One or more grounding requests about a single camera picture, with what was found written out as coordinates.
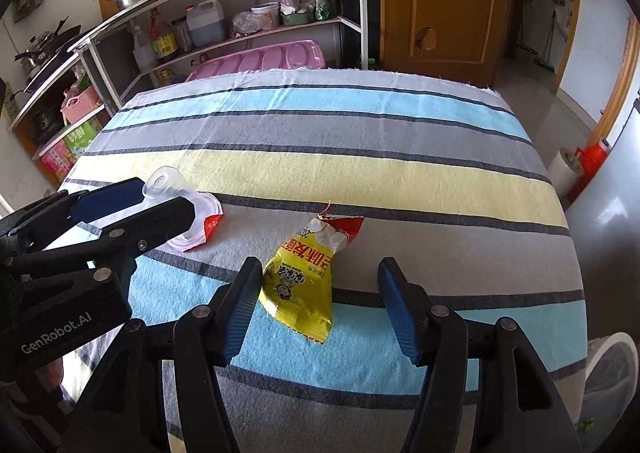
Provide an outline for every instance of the door handle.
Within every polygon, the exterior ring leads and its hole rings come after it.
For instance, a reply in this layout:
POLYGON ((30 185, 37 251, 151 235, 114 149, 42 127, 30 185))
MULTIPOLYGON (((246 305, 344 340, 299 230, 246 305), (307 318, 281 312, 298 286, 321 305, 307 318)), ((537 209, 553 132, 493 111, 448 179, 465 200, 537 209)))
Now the door handle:
POLYGON ((433 50, 436 48, 436 31, 431 27, 421 28, 415 37, 415 45, 420 50, 433 50))

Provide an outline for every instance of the paper towel roll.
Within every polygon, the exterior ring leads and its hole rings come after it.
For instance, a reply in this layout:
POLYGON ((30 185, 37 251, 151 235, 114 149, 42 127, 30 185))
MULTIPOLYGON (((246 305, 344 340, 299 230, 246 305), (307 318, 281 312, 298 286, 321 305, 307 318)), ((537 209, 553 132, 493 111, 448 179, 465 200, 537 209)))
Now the paper towel roll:
POLYGON ((578 177, 584 173, 578 158, 566 148, 560 148, 546 169, 558 198, 564 196, 574 186, 578 177))

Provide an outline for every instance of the striped tablecloth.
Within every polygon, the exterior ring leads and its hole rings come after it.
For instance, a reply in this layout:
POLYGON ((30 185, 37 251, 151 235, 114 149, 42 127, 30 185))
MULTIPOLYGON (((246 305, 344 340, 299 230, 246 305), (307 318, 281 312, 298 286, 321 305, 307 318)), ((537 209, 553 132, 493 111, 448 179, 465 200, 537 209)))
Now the striped tablecloth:
MULTIPOLYGON (((359 70, 270 70, 178 84, 129 101, 63 184, 92 189, 176 166, 219 198, 225 217, 190 253, 138 260, 130 303, 147 324, 177 319, 234 278, 247 255, 274 250, 331 201, 365 216, 332 263, 334 328, 324 345, 258 304, 244 346, 218 371, 243 452, 399 451, 424 369, 400 353, 376 292, 380 259, 467 319, 518 321, 572 419, 584 388, 586 315, 564 214, 507 104, 490 90, 359 70)), ((129 211, 79 226, 95 238, 129 211)), ((115 331, 65 357, 75 397, 115 331)), ((166 414, 184 448, 172 364, 166 414)), ((458 449, 468 449, 478 396, 468 366, 458 449)))

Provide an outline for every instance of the yellow snack bag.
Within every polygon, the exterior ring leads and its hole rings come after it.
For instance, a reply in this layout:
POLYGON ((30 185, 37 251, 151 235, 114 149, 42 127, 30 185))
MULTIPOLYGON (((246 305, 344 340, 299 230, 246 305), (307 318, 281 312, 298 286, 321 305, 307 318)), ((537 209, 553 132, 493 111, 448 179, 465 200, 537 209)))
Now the yellow snack bag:
POLYGON ((265 310, 324 343, 332 326, 330 264, 356 237, 363 220, 319 214, 283 243, 264 268, 259 299, 265 310))

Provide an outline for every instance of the pink plastic tray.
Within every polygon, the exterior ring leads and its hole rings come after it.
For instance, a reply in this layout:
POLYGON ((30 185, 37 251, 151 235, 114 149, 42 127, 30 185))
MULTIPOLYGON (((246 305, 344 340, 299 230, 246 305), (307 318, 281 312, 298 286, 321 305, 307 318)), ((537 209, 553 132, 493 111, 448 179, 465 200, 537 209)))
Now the pink plastic tray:
POLYGON ((187 81, 270 68, 326 68, 318 43, 311 39, 290 41, 222 56, 198 65, 187 81))

